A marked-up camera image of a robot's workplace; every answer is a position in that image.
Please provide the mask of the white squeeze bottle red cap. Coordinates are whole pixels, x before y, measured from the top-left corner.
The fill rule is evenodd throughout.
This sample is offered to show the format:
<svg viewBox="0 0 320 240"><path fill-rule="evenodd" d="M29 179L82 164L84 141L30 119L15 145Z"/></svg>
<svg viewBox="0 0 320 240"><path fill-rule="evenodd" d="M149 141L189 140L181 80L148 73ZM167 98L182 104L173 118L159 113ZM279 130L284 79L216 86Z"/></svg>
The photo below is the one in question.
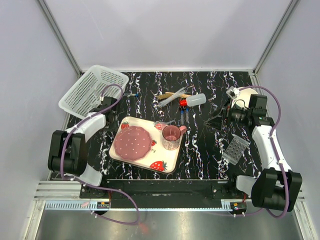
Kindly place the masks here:
<svg viewBox="0 0 320 240"><path fill-rule="evenodd" d="M188 96L185 99L179 101L181 107L194 107L202 105L207 101L204 93Z"/></svg>

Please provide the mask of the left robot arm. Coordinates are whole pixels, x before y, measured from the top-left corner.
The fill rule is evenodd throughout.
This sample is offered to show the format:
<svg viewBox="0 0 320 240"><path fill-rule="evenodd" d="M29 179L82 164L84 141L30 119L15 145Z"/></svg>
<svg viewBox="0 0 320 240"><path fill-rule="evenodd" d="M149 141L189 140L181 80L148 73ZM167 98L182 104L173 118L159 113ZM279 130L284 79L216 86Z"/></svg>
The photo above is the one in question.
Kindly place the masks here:
<svg viewBox="0 0 320 240"><path fill-rule="evenodd" d="M88 163L87 142L102 129L113 130L117 125L119 100L105 96L100 105L78 124L66 130L53 132L50 142L47 166L67 179L77 178L91 185L90 192L97 198L108 193L108 186L102 182L102 173Z"/></svg>

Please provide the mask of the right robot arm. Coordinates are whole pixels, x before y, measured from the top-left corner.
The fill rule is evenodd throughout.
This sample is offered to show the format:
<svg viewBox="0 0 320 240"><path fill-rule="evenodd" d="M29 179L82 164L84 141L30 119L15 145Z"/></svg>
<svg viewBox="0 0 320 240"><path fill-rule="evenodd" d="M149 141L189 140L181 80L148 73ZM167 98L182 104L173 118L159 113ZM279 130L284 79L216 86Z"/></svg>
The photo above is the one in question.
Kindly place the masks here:
<svg viewBox="0 0 320 240"><path fill-rule="evenodd" d="M248 108L237 109L228 100L204 124L219 131L225 124L243 124L258 149L262 165L259 177L234 176L227 185L228 195L236 199L245 193L257 208L286 213L293 210L303 179L300 173L292 171L282 154L276 124L267 116L267 101L265 95L251 94Z"/></svg>

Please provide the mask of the white bowl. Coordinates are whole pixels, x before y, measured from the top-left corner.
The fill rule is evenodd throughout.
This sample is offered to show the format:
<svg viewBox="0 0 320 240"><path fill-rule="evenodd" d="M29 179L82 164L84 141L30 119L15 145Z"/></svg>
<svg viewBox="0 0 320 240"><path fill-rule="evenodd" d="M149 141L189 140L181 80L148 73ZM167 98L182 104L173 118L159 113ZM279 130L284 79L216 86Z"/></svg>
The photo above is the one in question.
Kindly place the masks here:
<svg viewBox="0 0 320 240"><path fill-rule="evenodd" d="M236 99L231 101L231 107L238 110L246 110L249 108L249 103L251 95L257 95L258 92L253 88L246 88L243 90L243 87L239 87L239 95Z"/></svg>

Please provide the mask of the pink polka dot plate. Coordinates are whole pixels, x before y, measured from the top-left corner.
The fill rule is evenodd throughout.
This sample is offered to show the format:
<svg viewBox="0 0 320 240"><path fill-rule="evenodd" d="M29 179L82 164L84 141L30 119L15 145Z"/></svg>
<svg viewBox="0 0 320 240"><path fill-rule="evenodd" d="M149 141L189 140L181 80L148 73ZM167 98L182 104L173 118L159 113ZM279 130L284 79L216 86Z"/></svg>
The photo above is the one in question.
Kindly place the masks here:
<svg viewBox="0 0 320 240"><path fill-rule="evenodd" d="M143 159L151 150L152 137L140 126L129 126L115 136L113 147L121 160L137 161Z"/></svg>

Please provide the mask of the clear test tube rack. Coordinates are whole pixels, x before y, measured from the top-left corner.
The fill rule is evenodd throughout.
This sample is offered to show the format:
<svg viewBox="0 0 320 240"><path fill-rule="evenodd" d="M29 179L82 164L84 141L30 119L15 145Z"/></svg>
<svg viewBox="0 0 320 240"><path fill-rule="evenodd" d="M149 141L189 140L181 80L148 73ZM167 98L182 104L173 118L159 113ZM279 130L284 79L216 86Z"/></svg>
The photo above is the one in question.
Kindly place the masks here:
<svg viewBox="0 0 320 240"><path fill-rule="evenodd" d="M222 154L222 158L232 165L236 165L243 156L250 142L233 134L233 139Z"/></svg>

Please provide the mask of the white perforated plastic basket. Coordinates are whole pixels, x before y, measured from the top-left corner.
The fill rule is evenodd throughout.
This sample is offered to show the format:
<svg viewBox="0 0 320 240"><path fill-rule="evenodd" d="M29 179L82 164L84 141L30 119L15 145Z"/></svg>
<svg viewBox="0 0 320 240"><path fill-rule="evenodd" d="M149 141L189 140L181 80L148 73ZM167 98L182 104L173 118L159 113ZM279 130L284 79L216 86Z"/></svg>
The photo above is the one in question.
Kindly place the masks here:
<svg viewBox="0 0 320 240"><path fill-rule="evenodd" d="M58 106L79 119L100 104L101 96L118 99L129 77L101 65L91 66L60 99Z"/></svg>

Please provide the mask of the clear plastic funnel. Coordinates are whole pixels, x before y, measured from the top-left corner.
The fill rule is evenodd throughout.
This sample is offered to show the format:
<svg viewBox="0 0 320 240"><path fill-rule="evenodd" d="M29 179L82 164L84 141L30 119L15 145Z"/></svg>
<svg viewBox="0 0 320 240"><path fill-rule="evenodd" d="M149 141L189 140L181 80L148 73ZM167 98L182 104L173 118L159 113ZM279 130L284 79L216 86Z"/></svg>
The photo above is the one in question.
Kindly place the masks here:
<svg viewBox="0 0 320 240"><path fill-rule="evenodd" d="M171 125L172 123L175 123L175 120L170 120L170 121L167 121L167 122L155 121L153 123L153 125L157 130L162 131L164 129L164 127L166 127L168 125Z"/></svg>

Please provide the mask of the bundle of clear pipettes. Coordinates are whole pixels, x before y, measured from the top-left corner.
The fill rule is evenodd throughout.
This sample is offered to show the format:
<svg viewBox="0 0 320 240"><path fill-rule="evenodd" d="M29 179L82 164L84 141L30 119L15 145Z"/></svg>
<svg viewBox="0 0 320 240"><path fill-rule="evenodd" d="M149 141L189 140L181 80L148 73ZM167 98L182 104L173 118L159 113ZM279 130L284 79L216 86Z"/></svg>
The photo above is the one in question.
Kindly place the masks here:
<svg viewBox="0 0 320 240"><path fill-rule="evenodd" d="M162 107L166 106L167 104L171 103L173 100L179 98L179 96L182 94L187 94L186 89L184 87L182 87L178 91L174 92L174 95L170 96L169 98L163 99L163 100L158 100L157 106L159 108L162 108Z"/></svg>

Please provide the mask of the pink ceramic mug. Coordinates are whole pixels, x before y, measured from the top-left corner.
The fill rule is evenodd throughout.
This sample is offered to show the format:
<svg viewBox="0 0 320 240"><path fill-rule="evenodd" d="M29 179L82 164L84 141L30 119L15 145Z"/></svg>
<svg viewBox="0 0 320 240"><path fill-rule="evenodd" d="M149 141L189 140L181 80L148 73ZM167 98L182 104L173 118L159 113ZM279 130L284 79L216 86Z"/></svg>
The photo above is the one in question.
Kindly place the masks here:
<svg viewBox="0 0 320 240"><path fill-rule="evenodd" d="M187 131L187 127L167 125L162 130L162 145L166 150L173 151L180 146L180 140Z"/></svg>

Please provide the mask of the wooden bristle brush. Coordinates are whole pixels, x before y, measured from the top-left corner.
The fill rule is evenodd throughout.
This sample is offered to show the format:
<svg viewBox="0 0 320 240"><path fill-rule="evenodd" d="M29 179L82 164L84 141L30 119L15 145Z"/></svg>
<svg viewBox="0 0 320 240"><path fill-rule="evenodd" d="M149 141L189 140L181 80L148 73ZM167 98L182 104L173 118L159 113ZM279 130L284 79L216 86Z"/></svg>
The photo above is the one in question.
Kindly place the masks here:
<svg viewBox="0 0 320 240"><path fill-rule="evenodd" d="M171 97L172 95L174 95L174 92L166 92L165 94L158 95L156 98L157 98L158 101L160 101L160 100L167 99L167 98ZM185 98L190 97L190 96L191 95L189 95L189 94L182 94L182 95L179 96L179 98L185 99Z"/></svg>

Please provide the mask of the white strawberry tray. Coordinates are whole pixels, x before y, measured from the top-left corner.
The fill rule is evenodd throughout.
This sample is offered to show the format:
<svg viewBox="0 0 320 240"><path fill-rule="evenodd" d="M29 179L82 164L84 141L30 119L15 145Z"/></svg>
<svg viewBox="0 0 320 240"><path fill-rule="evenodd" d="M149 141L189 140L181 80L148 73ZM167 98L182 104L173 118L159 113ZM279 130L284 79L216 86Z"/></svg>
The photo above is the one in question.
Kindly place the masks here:
<svg viewBox="0 0 320 240"><path fill-rule="evenodd" d="M158 130L154 127L154 122L150 120L140 119L136 117L127 116L125 117L121 123L120 127L117 131L119 133L124 128L130 127L130 126L138 126L142 127L145 130L147 130L152 138L152 144L151 144L151 150L150 152L142 159L136 160L136 161L128 161L128 160L122 160L118 155L115 153L114 149L114 140L112 142L112 145L109 150L109 156L116 161L123 162L126 164L134 165L136 167L141 167L147 170L164 173L164 174L170 174L172 173L177 165L178 161L178 154L180 151L182 138L180 139L180 145L175 150L167 150L164 148L162 140L163 130Z"/></svg>

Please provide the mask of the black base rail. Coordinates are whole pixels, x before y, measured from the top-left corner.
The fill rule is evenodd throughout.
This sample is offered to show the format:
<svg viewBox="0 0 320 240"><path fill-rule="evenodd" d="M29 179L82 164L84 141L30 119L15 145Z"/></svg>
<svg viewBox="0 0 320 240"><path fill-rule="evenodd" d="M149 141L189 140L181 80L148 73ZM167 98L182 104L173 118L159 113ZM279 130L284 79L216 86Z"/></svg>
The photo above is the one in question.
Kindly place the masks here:
<svg viewBox="0 0 320 240"><path fill-rule="evenodd" d="M127 193L142 209L213 209L222 202L250 202L227 180L106 179L105 188Z"/></svg>

